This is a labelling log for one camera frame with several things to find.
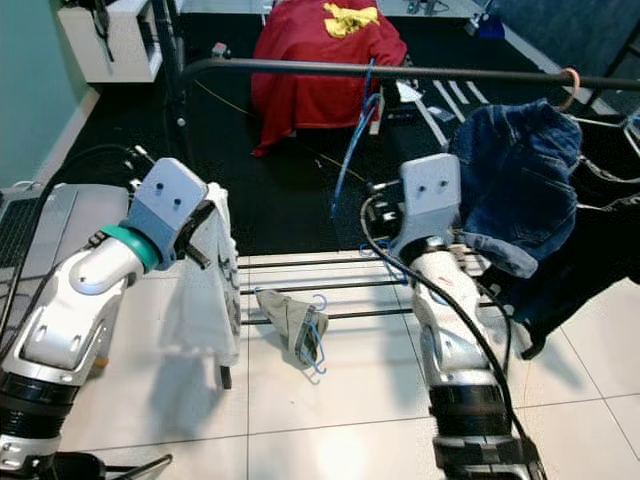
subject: green wall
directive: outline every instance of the green wall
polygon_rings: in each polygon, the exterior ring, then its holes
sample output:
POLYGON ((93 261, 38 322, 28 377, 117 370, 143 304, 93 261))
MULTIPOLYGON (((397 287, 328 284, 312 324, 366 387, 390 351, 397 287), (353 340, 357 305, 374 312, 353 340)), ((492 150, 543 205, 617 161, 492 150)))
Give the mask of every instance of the green wall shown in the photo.
POLYGON ((0 0, 0 187, 38 171, 88 86, 60 0, 0 0))

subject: white cloth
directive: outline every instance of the white cloth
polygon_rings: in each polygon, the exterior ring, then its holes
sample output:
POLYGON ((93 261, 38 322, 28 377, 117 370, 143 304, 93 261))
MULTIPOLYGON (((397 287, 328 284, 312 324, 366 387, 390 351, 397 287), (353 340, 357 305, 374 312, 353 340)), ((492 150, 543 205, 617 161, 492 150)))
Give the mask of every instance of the white cloth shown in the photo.
POLYGON ((207 200, 216 208, 194 232, 191 244, 211 265, 202 270, 186 258, 174 266, 180 275, 160 345, 187 354, 213 353, 219 365, 232 366, 239 357, 241 326, 238 253, 231 238, 227 191, 217 183, 208 187, 207 200))

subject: laptop keyboard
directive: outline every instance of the laptop keyboard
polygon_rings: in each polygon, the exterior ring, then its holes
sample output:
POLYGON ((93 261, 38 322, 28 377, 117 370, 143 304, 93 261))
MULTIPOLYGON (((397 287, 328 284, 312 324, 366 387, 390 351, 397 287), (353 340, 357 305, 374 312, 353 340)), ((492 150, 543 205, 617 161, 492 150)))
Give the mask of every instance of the laptop keyboard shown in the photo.
POLYGON ((15 267, 25 245, 29 219, 37 198, 14 200, 0 220, 0 268, 15 267))

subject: red clothing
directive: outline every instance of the red clothing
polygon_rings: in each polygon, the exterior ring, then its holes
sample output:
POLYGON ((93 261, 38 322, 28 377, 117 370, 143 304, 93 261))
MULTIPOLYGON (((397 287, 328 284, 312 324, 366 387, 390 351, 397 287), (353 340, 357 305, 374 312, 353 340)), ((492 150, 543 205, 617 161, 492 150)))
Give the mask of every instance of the red clothing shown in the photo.
MULTIPOLYGON (((400 65, 407 46, 391 23, 378 12, 373 23, 345 38, 331 37, 324 20, 333 18, 325 3, 362 9, 373 0, 287 0, 273 9, 260 35, 254 58, 334 63, 400 65)), ((298 128, 352 127, 358 122, 364 95, 363 78, 264 74, 251 77, 251 98, 264 124, 258 148, 268 148, 298 128)))

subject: white shelf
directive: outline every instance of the white shelf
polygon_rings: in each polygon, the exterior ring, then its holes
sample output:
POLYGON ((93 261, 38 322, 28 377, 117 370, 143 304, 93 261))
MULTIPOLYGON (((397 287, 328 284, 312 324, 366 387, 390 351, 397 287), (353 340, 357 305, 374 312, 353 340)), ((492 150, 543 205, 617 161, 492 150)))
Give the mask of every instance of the white shelf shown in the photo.
POLYGON ((104 41, 98 37, 88 10, 74 7, 58 11, 85 80, 89 83, 153 82, 162 64, 162 54, 158 44, 148 53, 138 24, 139 17, 144 16, 155 35, 150 0, 118 0, 107 9, 113 62, 108 59, 104 41))

